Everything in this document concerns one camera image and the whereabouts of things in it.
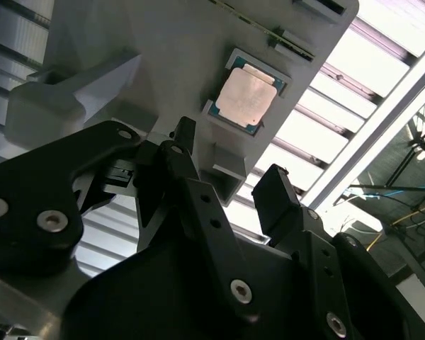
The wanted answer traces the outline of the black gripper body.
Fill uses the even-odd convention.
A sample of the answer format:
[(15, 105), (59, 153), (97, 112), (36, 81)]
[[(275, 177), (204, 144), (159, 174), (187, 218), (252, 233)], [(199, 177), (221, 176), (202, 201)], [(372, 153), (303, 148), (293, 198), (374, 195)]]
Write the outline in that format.
[(229, 316), (200, 254), (175, 239), (120, 262), (86, 283), (62, 321), (63, 339), (317, 339), (302, 276), (291, 258), (239, 238), (259, 306), (255, 324)]

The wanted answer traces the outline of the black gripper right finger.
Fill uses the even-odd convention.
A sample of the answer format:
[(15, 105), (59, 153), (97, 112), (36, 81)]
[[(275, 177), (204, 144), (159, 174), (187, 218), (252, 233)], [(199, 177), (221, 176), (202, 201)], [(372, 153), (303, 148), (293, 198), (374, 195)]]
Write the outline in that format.
[(288, 255), (289, 339), (425, 339), (425, 323), (364, 246), (330, 237), (273, 164), (252, 192), (270, 247)]

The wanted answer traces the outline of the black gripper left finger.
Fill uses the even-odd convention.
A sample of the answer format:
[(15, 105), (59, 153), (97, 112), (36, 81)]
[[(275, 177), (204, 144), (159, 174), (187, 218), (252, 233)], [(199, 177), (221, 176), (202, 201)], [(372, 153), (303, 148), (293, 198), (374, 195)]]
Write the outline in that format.
[(0, 271), (56, 273), (67, 267), (85, 213), (114, 188), (135, 198), (138, 251), (168, 239), (191, 243), (211, 292), (228, 317), (259, 318), (252, 277), (215, 189), (191, 159), (195, 122), (183, 117), (155, 144), (105, 121), (0, 163)]

